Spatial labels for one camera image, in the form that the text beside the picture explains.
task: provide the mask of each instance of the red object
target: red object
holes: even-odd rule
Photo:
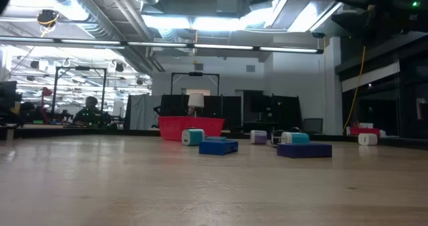
[[[205,136],[220,136],[225,120],[219,118],[201,118],[191,116],[159,116],[160,135],[164,140],[181,141],[184,129],[198,128]]]
[[[359,135],[360,133],[373,133],[381,137],[381,130],[377,128],[349,128],[349,135]]]
[[[42,96],[52,96],[52,91],[47,89],[47,88],[43,88],[41,95]]]

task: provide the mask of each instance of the computer monitor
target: computer monitor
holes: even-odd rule
[[[15,107],[17,82],[0,82],[0,105],[5,108]]]

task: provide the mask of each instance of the yellow cable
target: yellow cable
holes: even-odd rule
[[[37,22],[39,22],[39,24],[41,24],[41,25],[49,25],[49,24],[51,24],[51,23],[53,23],[53,22],[55,22],[57,19],[58,19],[58,17],[60,16],[60,14],[58,13],[57,15],[56,15],[56,17],[55,17],[55,19],[52,19],[51,21],[48,21],[48,22],[40,22],[39,21],[39,17],[37,16]]]
[[[356,94],[358,93],[358,88],[360,87],[360,80],[361,80],[361,75],[362,75],[362,69],[364,68],[365,57],[366,57],[366,47],[364,46],[362,49],[361,69],[360,69],[360,75],[358,76],[358,84],[356,85],[356,88],[355,88],[354,99],[352,100],[352,106],[350,107],[349,116],[345,122],[345,125],[343,126],[342,133],[345,132],[346,126],[348,125],[350,117],[352,116],[352,110],[354,109],[354,104],[356,101]]]
[[[51,27],[52,23],[50,23],[48,25],[48,27],[45,29],[45,31],[43,31],[42,35],[40,37],[44,37],[48,32],[49,32],[49,28]]]

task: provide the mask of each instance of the metal beam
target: metal beam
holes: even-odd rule
[[[287,0],[280,14],[272,24],[272,29],[288,29],[310,0]]]

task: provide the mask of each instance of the white and teal object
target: white and teal object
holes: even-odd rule
[[[308,144],[309,136],[301,132],[283,132],[281,135],[281,143]]]
[[[198,146],[205,139],[202,129],[186,129],[181,133],[181,142],[184,146]]]

